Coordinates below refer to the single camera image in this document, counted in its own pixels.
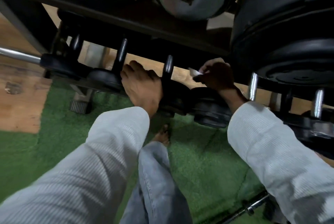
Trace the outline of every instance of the sleeve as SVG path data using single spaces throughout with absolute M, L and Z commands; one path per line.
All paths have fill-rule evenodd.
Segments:
M 112 223 L 149 129 L 140 107 L 102 113 L 86 142 L 0 206 L 0 223 Z
M 232 116 L 228 141 L 291 223 L 334 223 L 334 169 L 268 108 L 243 104 Z

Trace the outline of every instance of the person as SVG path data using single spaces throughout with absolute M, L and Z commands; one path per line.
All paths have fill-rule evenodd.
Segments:
M 233 116 L 228 142 L 253 169 L 291 223 L 334 223 L 334 170 L 303 146 L 268 108 L 248 101 L 222 59 L 207 61 L 195 78 L 216 90 Z M 86 142 L 0 206 L 0 223 L 110 223 L 138 158 L 139 180 L 121 223 L 192 223 L 174 182 L 168 128 L 142 148 L 163 96 L 161 81 L 136 61 L 123 67 L 134 107 L 102 113 Z

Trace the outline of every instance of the bare foot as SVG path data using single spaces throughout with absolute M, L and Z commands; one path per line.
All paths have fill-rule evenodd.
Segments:
M 168 133 L 168 125 L 164 125 L 160 131 L 154 136 L 152 141 L 158 141 L 163 143 L 164 146 L 169 145 L 169 133 Z

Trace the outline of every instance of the gray pants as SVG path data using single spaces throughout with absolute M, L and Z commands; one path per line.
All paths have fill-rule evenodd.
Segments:
M 170 173 L 167 148 L 150 142 L 139 153 L 139 179 L 120 224 L 191 224 L 188 203 Z

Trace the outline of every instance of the green turf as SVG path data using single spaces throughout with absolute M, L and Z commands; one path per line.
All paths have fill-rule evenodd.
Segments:
M 108 110 L 131 106 L 129 99 L 97 93 L 89 115 L 68 110 L 73 90 L 54 82 L 50 88 L 38 135 L 0 132 L 0 201 L 29 185 L 85 141 L 96 117 Z M 161 125 L 172 125 L 169 157 L 171 171 L 186 196 L 194 223 L 215 223 L 263 190 L 249 167 L 228 145 L 226 130 L 213 129 L 193 122 L 192 116 L 178 116 L 170 121 L 152 119 L 146 142 Z M 131 176 L 116 222 L 122 216 L 138 174 Z M 261 217 L 244 216 L 234 223 L 268 223 Z

